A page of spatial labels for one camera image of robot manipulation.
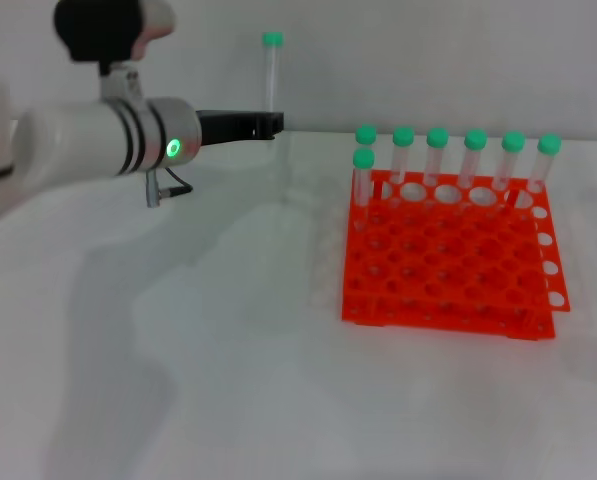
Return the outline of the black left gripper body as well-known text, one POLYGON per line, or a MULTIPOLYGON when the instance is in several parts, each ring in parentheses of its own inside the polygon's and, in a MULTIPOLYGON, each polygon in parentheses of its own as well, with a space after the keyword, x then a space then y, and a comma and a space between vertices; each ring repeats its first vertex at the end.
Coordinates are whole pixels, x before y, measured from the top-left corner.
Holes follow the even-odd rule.
POLYGON ((252 127, 249 113, 226 110, 198 110, 196 112, 202 136, 202 146, 250 140, 252 127))

